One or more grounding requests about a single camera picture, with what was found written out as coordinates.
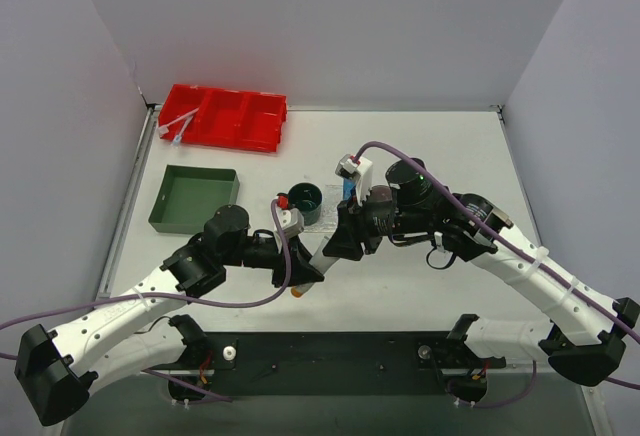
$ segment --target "tabletop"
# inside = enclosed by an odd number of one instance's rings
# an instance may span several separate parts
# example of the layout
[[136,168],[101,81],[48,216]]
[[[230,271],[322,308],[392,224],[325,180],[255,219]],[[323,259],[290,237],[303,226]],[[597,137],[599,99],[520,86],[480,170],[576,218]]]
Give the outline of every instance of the tabletop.
[[[493,112],[289,111],[277,153],[222,148],[173,147],[153,135],[122,252],[111,281],[112,295],[146,277],[187,242],[183,235],[157,233],[148,223],[168,164],[231,168],[238,173],[237,204],[250,214],[252,229],[273,228],[270,201],[299,182],[320,189],[341,185],[334,173],[345,154],[378,140],[421,158],[454,192],[483,195],[506,211],[525,235],[535,232],[498,115]],[[384,184],[393,156],[370,149],[374,184]],[[313,253],[327,233],[305,232]],[[339,261],[303,298],[288,291],[251,309],[189,305],[207,331],[413,331],[447,330],[463,313],[492,319],[542,319],[526,299],[498,278],[457,261],[435,271],[425,263],[426,245],[395,248],[383,242],[360,262]],[[275,289],[268,270],[227,267],[227,281],[205,296],[225,302],[261,299]]]

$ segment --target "gray wall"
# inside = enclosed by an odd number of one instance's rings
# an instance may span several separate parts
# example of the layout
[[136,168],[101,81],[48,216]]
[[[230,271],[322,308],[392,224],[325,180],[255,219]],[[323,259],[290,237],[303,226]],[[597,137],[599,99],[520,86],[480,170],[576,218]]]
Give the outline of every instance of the gray wall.
[[[144,114],[91,0],[0,0],[0,321],[94,296]],[[0,361],[0,434],[39,432]]]
[[[565,0],[506,105],[541,237],[584,281],[640,301],[640,0]],[[640,351],[618,375],[640,382]],[[639,395],[604,383],[618,435]]]
[[487,109],[562,0],[93,0],[149,101],[174,82],[301,105]]

